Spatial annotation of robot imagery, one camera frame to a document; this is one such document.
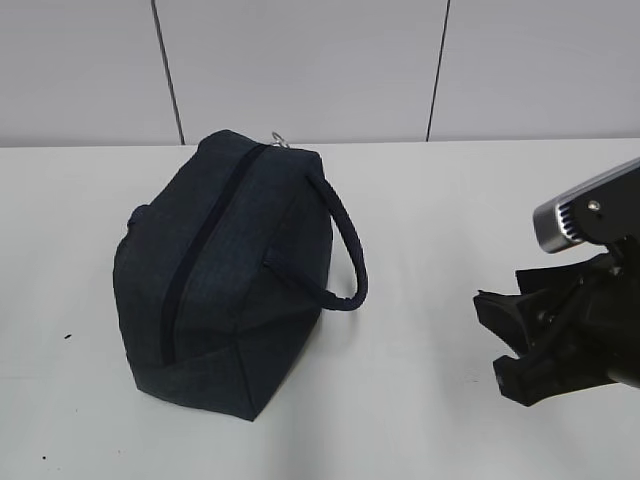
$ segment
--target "screw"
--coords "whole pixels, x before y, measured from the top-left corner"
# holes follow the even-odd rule
[[[602,206],[600,205],[600,202],[598,202],[597,200],[590,200],[589,203],[587,204],[587,208],[592,212],[599,212]]]

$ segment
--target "panel seam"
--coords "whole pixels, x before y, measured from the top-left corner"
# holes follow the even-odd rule
[[[153,14],[153,23],[156,27],[156,35],[158,36],[158,45],[160,47],[160,55],[162,55],[162,64],[164,65],[164,74],[167,79],[167,86],[169,87],[169,96],[171,97],[171,106],[173,107],[173,116],[176,120],[176,127],[178,128],[180,145],[184,145],[185,142],[184,142],[184,132],[182,130],[182,120],[180,119],[180,111],[178,110],[176,92],[173,88],[173,80],[171,79],[171,70],[169,69],[169,59],[167,57],[167,50],[164,45],[164,37],[162,35],[162,29],[160,28],[160,17],[158,16],[158,7],[156,6],[156,0],[151,0],[151,12]]]
[[[442,26],[442,38],[440,39],[440,52],[438,53],[438,66],[436,67],[436,78],[433,82],[433,94],[431,96],[431,109],[429,110],[429,123],[427,125],[427,138],[425,141],[429,141],[431,138],[431,126],[433,124],[433,112],[436,105],[436,96],[438,93],[438,83],[440,81],[440,67],[442,67],[442,54],[444,52],[444,42],[447,37],[447,25],[449,24],[449,10],[451,9],[451,0],[447,0],[447,9],[444,14],[444,24]]]

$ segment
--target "metal ring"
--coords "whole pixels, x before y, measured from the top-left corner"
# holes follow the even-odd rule
[[[271,132],[271,136],[275,140],[275,143],[272,143],[271,145],[283,148],[291,148],[289,146],[289,143],[284,138],[282,138],[282,135],[280,135],[278,132]]]

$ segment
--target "dark blue bag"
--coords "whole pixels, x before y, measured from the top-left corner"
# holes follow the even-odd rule
[[[353,261],[353,298],[326,290],[333,217]],[[120,330],[137,387],[253,420],[322,308],[354,310],[362,246],[315,152],[215,133],[149,205],[115,256]]]

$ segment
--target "zipper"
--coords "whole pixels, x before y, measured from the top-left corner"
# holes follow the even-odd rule
[[[247,152],[238,162],[231,172],[227,183],[225,184],[218,200],[211,208],[209,215],[193,238],[191,245],[187,249],[180,265],[169,283],[167,294],[164,297],[161,313],[161,332],[160,332],[160,350],[164,365],[171,365],[176,361],[176,351],[174,343],[174,330],[176,319],[180,308],[180,302],[184,293],[185,286],[189,280],[189,275],[195,267],[200,252],[204,249],[211,234],[220,222],[225,210],[233,200],[242,180],[247,172],[256,161],[256,159],[264,152],[269,145],[258,145]]]

